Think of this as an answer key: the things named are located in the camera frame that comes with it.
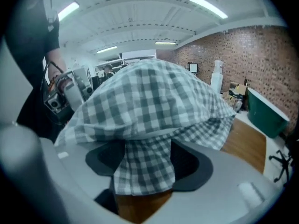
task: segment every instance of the wall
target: wall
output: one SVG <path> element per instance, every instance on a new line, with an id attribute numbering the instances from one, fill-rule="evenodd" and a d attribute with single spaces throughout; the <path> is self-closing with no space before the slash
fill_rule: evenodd
<path id="1" fill-rule="evenodd" d="M 94 67 L 99 64 L 96 56 L 78 49 L 71 48 L 61 48 L 61 53 L 67 70 L 85 66 L 89 68 L 91 76 L 95 76 Z"/>
<path id="2" fill-rule="evenodd" d="M 283 27 L 236 28 L 216 33 L 176 50 L 157 50 L 157 58 L 185 65 L 198 63 L 196 76 L 210 84 L 214 60 L 222 60 L 222 91 L 231 81 L 255 89 L 282 110 L 289 118 L 286 132 L 297 120 L 299 106 L 299 59 Z"/>

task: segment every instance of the gingham fabric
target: gingham fabric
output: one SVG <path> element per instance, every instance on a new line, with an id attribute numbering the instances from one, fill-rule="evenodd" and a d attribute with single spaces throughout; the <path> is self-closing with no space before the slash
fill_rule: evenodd
<path id="1" fill-rule="evenodd" d="M 171 140 L 220 150 L 235 112 L 209 85 L 181 66 L 142 60 L 118 71 L 80 106 L 58 145 L 125 140 L 114 173 L 119 195 L 149 195 L 172 188 Z M 170 133 L 136 140 L 151 132 Z"/>

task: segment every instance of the metal equipment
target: metal equipment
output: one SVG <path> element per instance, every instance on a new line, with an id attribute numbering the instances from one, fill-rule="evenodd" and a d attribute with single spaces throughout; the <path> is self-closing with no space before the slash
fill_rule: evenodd
<path id="1" fill-rule="evenodd" d="M 66 80 L 69 82 L 61 91 L 59 86 Z M 54 90 L 43 94 L 43 103 L 60 123 L 65 124 L 92 93 L 89 69 L 86 72 L 85 68 L 80 68 L 58 76 L 55 79 Z"/>

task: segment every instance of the fluorescent light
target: fluorescent light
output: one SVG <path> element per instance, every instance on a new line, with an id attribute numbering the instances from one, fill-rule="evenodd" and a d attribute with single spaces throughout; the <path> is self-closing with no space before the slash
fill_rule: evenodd
<path id="1" fill-rule="evenodd" d="M 72 2 L 70 5 L 68 5 L 64 10 L 62 10 L 60 13 L 58 13 L 58 18 L 61 21 L 63 18 L 65 18 L 67 15 L 75 11 L 79 8 L 79 4 L 76 2 Z"/>
<path id="2" fill-rule="evenodd" d="M 106 48 L 106 49 L 103 49 L 103 50 L 99 50 L 97 53 L 102 53 L 104 51 L 113 50 L 115 48 L 117 48 L 117 46 L 115 46 L 115 47 L 109 47 L 109 48 Z"/>
<path id="3" fill-rule="evenodd" d="M 214 5 L 212 5 L 211 3 L 205 0 L 189 0 L 189 1 L 205 7 L 206 9 L 220 16 L 222 19 L 228 18 L 228 16 L 223 11 L 221 11 L 220 9 L 218 9 L 217 7 L 215 7 Z"/>
<path id="4" fill-rule="evenodd" d="M 175 42 L 155 42 L 155 44 L 161 44 L 161 45 L 175 45 L 176 43 Z"/>

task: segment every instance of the person in background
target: person in background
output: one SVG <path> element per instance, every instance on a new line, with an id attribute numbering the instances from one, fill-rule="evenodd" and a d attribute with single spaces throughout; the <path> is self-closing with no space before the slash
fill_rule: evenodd
<path id="1" fill-rule="evenodd" d="M 104 69 L 102 67 L 100 68 L 96 68 L 96 72 L 97 72 L 97 75 L 98 75 L 98 78 L 104 78 L 105 77 L 105 72 L 104 72 Z"/>
<path id="2" fill-rule="evenodd" d="M 107 79 L 111 78 L 115 74 L 113 72 L 112 66 L 109 64 L 105 66 L 104 71 L 106 73 Z"/>
<path id="3" fill-rule="evenodd" d="M 54 142 L 62 126 L 50 121 L 48 117 L 51 113 L 42 102 L 42 94 L 48 90 L 43 77 L 43 59 L 47 63 L 54 62 L 62 71 L 66 71 L 66 66 L 59 49 L 59 19 L 52 9 L 52 3 L 47 11 L 52 13 L 46 14 L 44 0 L 19 0 L 4 36 L 12 56 L 33 87 L 17 123 L 32 129 L 39 137 Z M 53 65 L 49 66 L 50 81 L 60 74 Z"/>

